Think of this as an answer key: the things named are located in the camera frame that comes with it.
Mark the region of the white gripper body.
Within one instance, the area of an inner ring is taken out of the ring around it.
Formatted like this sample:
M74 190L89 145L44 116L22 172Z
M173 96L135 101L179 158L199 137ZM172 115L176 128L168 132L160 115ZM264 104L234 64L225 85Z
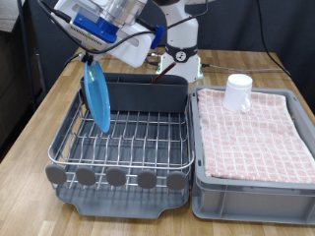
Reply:
M148 0L58 0L54 6L70 18L58 23L84 46L140 67L155 34L136 22Z

